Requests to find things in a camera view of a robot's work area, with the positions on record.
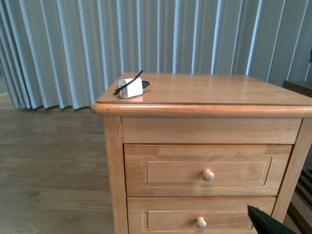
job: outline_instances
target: curtain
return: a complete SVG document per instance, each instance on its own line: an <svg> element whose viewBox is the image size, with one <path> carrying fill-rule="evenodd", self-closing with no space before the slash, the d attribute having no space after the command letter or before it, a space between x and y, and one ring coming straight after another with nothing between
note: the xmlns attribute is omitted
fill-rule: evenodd
<svg viewBox="0 0 312 234"><path fill-rule="evenodd" d="M92 106L124 72L312 80L310 0L0 0L17 108Z"/></svg>

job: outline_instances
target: wooden knob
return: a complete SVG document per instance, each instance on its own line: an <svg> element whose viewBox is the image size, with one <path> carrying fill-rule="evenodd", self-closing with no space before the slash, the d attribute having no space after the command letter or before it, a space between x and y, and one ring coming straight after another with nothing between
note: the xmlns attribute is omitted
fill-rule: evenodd
<svg viewBox="0 0 312 234"><path fill-rule="evenodd" d="M205 228L207 226L207 223L206 223L206 221L204 220L203 217L197 218L196 221L197 221L196 226L198 228L200 228L200 229L203 229L203 228Z"/></svg>
<svg viewBox="0 0 312 234"><path fill-rule="evenodd" d="M205 181L211 181L214 178L214 176L215 176L214 173L209 169L203 171L203 179Z"/></svg>

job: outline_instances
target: drawer front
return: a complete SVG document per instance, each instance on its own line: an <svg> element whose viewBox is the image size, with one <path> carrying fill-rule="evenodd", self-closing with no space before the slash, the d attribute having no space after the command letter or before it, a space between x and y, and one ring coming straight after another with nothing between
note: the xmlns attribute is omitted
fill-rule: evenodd
<svg viewBox="0 0 312 234"><path fill-rule="evenodd" d="M271 214L275 197L129 198L129 234L257 233L247 205ZM206 222L198 228L198 218Z"/></svg>
<svg viewBox="0 0 312 234"><path fill-rule="evenodd" d="M301 119L122 118L124 143L294 144Z"/></svg>
<svg viewBox="0 0 312 234"><path fill-rule="evenodd" d="M124 145L127 196L275 196L291 147Z"/></svg>

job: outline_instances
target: hardwood floor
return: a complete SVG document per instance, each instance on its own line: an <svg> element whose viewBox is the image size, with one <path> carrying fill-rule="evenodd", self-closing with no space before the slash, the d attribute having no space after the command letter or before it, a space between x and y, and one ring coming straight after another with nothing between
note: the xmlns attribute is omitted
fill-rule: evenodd
<svg viewBox="0 0 312 234"><path fill-rule="evenodd" d="M102 119L0 110L0 233L113 234Z"/></svg>

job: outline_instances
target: wooden furniture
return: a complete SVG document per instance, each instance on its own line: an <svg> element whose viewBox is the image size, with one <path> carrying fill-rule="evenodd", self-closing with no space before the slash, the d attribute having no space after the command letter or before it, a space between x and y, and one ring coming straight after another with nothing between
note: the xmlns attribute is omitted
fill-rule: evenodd
<svg viewBox="0 0 312 234"><path fill-rule="evenodd" d="M309 81L285 80L283 88L312 98ZM292 196L288 213L304 233L312 233L312 155L311 148Z"/></svg>
<svg viewBox="0 0 312 234"><path fill-rule="evenodd" d="M120 78L133 78L126 73ZM103 116L115 234L256 233L283 221L312 142L312 99L241 75L142 74Z"/></svg>

